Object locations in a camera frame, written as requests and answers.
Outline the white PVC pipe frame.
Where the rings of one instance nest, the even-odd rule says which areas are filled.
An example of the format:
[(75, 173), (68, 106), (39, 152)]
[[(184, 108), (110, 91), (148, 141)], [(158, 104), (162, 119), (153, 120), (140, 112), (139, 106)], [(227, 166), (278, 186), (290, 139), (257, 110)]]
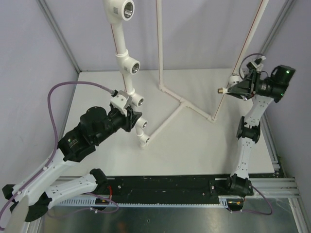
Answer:
[[(130, 89), (128, 95), (133, 97), (132, 105), (140, 107), (143, 98), (134, 90), (133, 75), (134, 66), (138, 66), (139, 62), (144, 70), (158, 70), (159, 81), (158, 88), (163, 93), (178, 101), (179, 106), (171, 115), (158, 126), (155, 131), (148, 136), (143, 130), (143, 127), (137, 128), (137, 137), (141, 148), (147, 148), (154, 143), (156, 137), (164, 131), (165, 127), (173, 121), (177, 114), (184, 108), (189, 108), (199, 115), (203, 116), (211, 123), (217, 124), (221, 119), (217, 114), (210, 115), (199, 107), (195, 106), (189, 100), (183, 98), (177, 93), (167, 88), (164, 84), (164, 62), (163, 62), (163, 17), (162, 17), (162, 2), (160, 0), (103, 0), (99, 9), (102, 15), (105, 15), (107, 24), (110, 26), (112, 33), (115, 54), (118, 68), (124, 82), (124, 89)], [(140, 26), (143, 24), (150, 25), (152, 21), (156, 22), (156, 30), (154, 31), (157, 37), (157, 53), (136, 52), (138, 59), (131, 57), (128, 48), (126, 47), (123, 23), (134, 18), (134, 22)]]

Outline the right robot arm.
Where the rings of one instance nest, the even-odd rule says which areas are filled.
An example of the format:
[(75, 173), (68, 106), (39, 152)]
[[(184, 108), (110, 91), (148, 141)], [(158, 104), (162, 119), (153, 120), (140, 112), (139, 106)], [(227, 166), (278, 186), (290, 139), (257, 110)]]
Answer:
[(251, 151), (260, 138), (260, 119), (270, 103), (279, 102), (284, 96), (296, 69), (279, 65), (270, 76), (261, 79), (260, 71), (250, 69), (247, 76), (228, 89), (228, 95), (250, 99), (255, 97), (251, 110), (242, 116), (237, 129), (237, 158), (230, 177), (225, 181), (225, 190), (233, 196), (252, 195), (249, 181), (249, 159)]

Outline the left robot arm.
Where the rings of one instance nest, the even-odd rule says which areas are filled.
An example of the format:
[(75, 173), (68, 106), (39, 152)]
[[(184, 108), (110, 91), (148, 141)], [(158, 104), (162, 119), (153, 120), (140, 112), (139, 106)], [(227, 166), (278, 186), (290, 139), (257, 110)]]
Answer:
[(80, 116), (79, 124), (58, 142), (56, 151), (33, 173), (34, 179), (19, 184), (7, 184), (2, 188), (4, 197), (10, 200), (13, 211), (24, 196), (29, 198), (25, 222), (32, 222), (44, 216), (56, 204), (84, 193), (101, 194), (107, 190), (108, 179), (99, 168), (87, 175), (67, 183), (53, 185), (60, 175), (76, 166), (96, 147), (119, 129), (130, 132), (142, 113), (127, 108), (124, 115), (117, 108), (110, 112), (102, 107), (91, 107)]

